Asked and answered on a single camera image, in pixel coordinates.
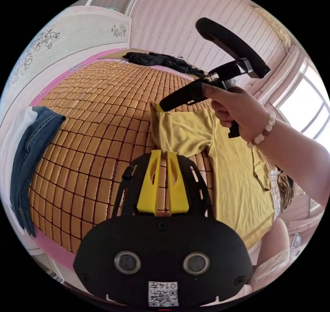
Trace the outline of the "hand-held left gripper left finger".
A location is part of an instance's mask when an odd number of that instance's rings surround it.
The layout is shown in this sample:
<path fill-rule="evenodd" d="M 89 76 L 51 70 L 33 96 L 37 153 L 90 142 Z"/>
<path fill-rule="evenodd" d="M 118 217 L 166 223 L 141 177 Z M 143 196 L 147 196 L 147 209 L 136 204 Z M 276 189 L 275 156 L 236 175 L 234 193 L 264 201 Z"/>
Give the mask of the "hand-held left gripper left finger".
<path fill-rule="evenodd" d="M 152 150 L 137 202 L 140 213 L 157 213 L 160 163 L 161 151 Z"/>

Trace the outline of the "person's right hand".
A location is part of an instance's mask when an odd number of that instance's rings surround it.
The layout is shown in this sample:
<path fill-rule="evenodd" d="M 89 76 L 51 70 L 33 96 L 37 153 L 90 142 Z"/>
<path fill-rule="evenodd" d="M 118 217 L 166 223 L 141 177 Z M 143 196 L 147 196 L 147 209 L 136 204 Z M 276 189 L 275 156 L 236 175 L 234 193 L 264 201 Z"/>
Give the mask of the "person's right hand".
<path fill-rule="evenodd" d="M 252 95 L 239 87 L 224 90 L 203 84 L 205 97 L 212 100 L 215 116 L 224 127 L 238 124 L 241 138 L 249 146 L 271 145 L 277 137 L 275 118 Z"/>

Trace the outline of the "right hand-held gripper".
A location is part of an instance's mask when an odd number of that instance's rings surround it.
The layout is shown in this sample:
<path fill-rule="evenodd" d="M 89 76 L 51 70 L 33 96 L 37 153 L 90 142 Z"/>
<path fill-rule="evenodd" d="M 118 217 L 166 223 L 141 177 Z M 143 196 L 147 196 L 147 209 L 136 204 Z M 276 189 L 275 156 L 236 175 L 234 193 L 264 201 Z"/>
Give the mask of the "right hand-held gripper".
<path fill-rule="evenodd" d="M 174 110 L 182 105 L 191 106 L 197 104 L 206 100 L 202 90 L 203 84 L 228 90 L 232 87 L 234 78 L 251 72 L 252 65 L 246 58 L 240 58 L 223 64 L 211 70 L 202 78 L 194 80 L 188 85 L 169 94 L 156 105 L 155 109 L 158 113 L 163 113 Z"/>

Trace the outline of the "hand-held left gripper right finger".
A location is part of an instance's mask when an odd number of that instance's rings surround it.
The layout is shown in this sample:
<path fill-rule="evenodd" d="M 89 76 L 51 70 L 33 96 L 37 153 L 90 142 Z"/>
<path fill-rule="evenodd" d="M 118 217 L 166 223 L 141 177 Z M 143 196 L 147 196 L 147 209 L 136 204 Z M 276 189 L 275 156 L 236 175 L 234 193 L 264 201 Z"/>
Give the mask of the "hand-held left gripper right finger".
<path fill-rule="evenodd" d="M 167 152 L 168 203 L 171 215 L 187 213 L 189 203 L 177 154 Z"/>

